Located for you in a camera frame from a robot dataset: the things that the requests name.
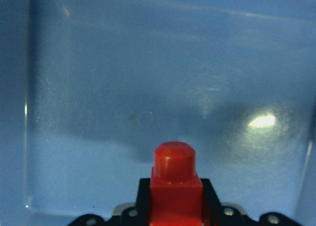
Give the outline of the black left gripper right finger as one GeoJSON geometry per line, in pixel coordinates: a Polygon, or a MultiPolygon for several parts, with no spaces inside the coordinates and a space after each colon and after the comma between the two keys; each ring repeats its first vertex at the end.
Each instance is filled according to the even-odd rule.
{"type": "Polygon", "coordinates": [[[242,226],[242,214],[233,206],[222,205],[209,179],[203,185],[202,222],[204,226],[242,226]]]}

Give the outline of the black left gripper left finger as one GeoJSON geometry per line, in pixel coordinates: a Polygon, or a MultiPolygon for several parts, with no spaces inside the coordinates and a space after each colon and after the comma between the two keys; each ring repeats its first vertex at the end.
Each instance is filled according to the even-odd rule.
{"type": "Polygon", "coordinates": [[[139,180],[136,203],[123,210],[120,217],[121,226],[149,226],[150,225],[150,178],[139,180]]]}

